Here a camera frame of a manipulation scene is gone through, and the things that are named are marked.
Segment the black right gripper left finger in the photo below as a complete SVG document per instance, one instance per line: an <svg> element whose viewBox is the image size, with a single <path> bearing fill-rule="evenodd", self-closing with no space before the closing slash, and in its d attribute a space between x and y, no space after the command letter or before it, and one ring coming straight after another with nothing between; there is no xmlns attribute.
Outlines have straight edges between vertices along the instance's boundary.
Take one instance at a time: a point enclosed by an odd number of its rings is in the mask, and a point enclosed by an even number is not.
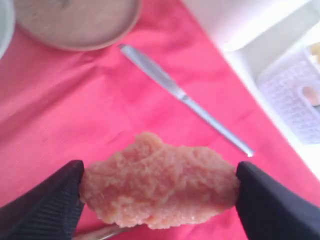
<svg viewBox="0 0 320 240"><path fill-rule="evenodd" d="M72 160L0 209L2 240L70 240L84 203L79 185L84 163Z"/></svg>

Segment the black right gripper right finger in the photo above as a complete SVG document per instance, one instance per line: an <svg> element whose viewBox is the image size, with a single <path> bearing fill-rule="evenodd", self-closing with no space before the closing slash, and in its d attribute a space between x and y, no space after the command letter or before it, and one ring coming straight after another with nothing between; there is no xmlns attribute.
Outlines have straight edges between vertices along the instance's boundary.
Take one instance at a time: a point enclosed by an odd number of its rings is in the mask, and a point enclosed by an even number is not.
<svg viewBox="0 0 320 240"><path fill-rule="evenodd" d="M248 161L237 165L235 208L250 240L318 240L320 209Z"/></svg>

